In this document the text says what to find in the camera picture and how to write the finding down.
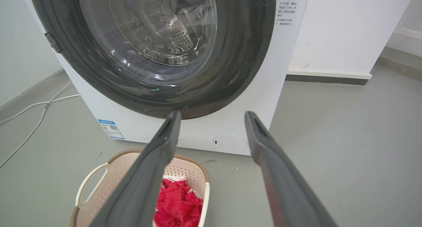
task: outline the white cable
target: white cable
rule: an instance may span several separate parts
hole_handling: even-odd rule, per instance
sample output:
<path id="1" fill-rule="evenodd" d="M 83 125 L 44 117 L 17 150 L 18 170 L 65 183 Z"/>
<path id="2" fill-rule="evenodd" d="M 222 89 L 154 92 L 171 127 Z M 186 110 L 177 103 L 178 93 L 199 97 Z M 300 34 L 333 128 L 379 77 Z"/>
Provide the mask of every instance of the white cable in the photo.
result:
<path id="1" fill-rule="evenodd" d="M 55 99 L 55 100 L 53 100 L 53 101 L 51 101 L 51 102 L 57 102 L 57 101 L 60 101 L 60 100 L 63 100 L 63 99 L 69 99 L 69 98 L 73 98 L 73 97 L 77 97 L 77 96 L 80 96 L 80 95 L 71 95 L 71 96 L 67 96 L 67 97 L 63 97 L 63 98 L 59 98 L 59 99 Z M 15 117 L 17 117 L 17 116 L 21 115 L 24 111 L 26 111 L 26 110 L 28 110 L 28 109 L 30 109 L 30 108 L 32 108 L 32 107 L 34 107 L 34 106 L 37 106 L 37 105 L 40 105 L 40 104 L 45 104 L 45 103 L 49 103 L 49 101 L 45 101 L 45 102 L 38 102 L 38 103 L 35 103 L 35 104 L 31 104 L 31 105 L 29 105 L 26 109 L 24 109 L 24 110 L 20 111 L 20 112 L 19 112 L 18 114 L 16 114 L 15 116 L 10 117 L 10 118 L 8 118 L 8 119 L 6 119 L 6 120 L 1 121 L 1 122 L 0 122 L 0 124 L 2 124 L 3 122 L 7 122 L 7 121 L 9 121 L 9 120 L 11 120 L 11 119 L 14 119 Z"/>
<path id="2" fill-rule="evenodd" d="M 72 82 L 69 82 L 65 87 L 63 87 L 63 89 L 65 89 L 69 84 L 71 84 Z M 60 92 L 62 92 L 63 91 L 63 89 L 61 89 L 56 95 L 54 95 L 53 96 L 53 98 L 51 98 L 50 99 L 50 101 L 48 101 L 47 102 L 47 105 L 45 106 L 45 108 L 44 108 L 44 110 L 43 110 L 43 113 L 41 113 L 41 119 L 40 119 L 40 121 L 38 122 L 38 124 L 35 126 L 35 128 L 31 131 L 31 133 L 29 134 L 29 136 L 27 136 L 26 137 L 26 139 L 24 140 L 24 142 L 22 142 L 22 144 L 20 144 L 16 149 L 15 149 L 15 151 L 13 151 L 13 153 L 11 153 L 10 155 L 9 155 L 9 157 L 7 157 L 4 161 L 3 161 L 3 163 L 1 163 L 0 164 L 0 168 L 4 165 L 4 164 L 6 164 L 6 162 L 25 144 L 25 142 L 29 139 L 29 137 L 31 137 L 32 136 L 32 134 L 35 132 L 35 130 L 40 126 L 40 124 L 41 124 L 41 122 L 42 122 L 42 120 L 43 120 L 43 118 L 44 118 L 44 115 L 45 115 L 45 112 L 47 111 L 47 109 L 48 109 L 48 107 L 50 106 L 50 104 L 53 102 L 53 100 L 60 94 Z M 20 112 L 20 113 L 18 113 L 18 114 L 16 114 L 15 116 L 13 116 L 13 117 L 11 117 L 10 119 L 12 119 L 12 118 L 14 118 L 14 117 L 16 117 L 16 116 L 18 116 L 19 114 L 21 114 L 22 112 Z"/>

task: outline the front-load washing machine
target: front-load washing machine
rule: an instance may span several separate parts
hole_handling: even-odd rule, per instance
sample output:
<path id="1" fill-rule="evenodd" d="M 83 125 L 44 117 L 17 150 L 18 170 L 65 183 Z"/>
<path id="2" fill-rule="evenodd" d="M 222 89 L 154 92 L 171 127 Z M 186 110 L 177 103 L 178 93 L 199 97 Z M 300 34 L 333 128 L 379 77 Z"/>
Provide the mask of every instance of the front-load washing machine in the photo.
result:
<path id="1" fill-rule="evenodd" d="M 148 143 L 180 110 L 179 147 L 250 155 L 269 127 L 307 0 L 27 0 L 113 139 Z"/>

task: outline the circular cover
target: circular cover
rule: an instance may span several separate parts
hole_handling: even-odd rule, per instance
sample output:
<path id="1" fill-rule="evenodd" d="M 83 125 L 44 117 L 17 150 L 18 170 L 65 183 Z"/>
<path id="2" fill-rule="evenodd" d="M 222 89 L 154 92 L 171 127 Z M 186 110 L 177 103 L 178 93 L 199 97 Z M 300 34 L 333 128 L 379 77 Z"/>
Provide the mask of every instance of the circular cover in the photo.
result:
<path id="1" fill-rule="evenodd" d="M 205 116 L 237 98 L 264 60 L 276 12 L 274 0 L 33 2 L 84 80 L 158 118 Z"/>

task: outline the concrete floor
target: concrete floor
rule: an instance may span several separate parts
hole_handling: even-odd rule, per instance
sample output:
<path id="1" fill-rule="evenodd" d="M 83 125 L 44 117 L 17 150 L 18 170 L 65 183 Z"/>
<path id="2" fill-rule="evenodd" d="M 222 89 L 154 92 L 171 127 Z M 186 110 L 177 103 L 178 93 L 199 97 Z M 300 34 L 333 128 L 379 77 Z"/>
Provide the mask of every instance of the concrete floor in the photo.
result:
<path id="1" fill-rule="evenodd" d="M 286 82 L 270 132 L 339 226 L 422 226 L 422 83 L 377 67 L 372 74 L 366 86 Z M 49 100 L 67 81 L 63 73 L 43 83 L 0 111 L 0 120 Z M 76 93 L 69 87 L 59 97 Z M 43 108 L 0 125 L 1 161 Z M 67 226 L 85 176 L 112 155 L 144 146 L 110 140 L 80 97 L 53 103 L 0 168 L 0 226 Z M 198 159 L 210 174 L 205 226 L 272 226 L 250 157 L 177 153 Z"/>

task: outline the red cloth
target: red cloth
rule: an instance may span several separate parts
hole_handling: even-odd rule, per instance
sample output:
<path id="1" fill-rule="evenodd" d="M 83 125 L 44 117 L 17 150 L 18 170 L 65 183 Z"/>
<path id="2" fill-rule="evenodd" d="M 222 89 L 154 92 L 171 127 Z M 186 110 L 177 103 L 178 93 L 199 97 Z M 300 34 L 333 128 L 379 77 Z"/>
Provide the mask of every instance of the red cloth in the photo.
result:
<path id="1" fill-rule="evenodd" d="M 163 179 L 154 222 L 157 227 L 197 227 L 204 200 L 196 197 L 186 180 Z"/>

